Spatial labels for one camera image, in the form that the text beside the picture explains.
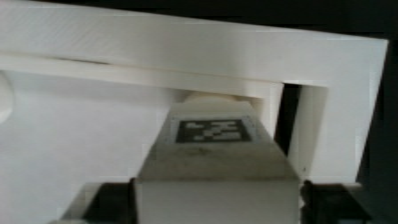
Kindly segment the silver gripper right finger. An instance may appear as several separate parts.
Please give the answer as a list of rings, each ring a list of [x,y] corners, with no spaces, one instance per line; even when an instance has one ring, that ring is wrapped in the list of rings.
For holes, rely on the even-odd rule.
[[[306,180],[301,197],[301,224],[368,224],[372,221],[370,213],[342,184],[315,184]]]

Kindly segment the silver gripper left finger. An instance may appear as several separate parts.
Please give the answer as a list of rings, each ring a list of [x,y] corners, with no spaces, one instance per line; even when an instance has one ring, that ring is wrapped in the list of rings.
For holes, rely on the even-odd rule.
[[[84,184],[70,205],[70,218],[88,224],[137,224],[134,181]]]

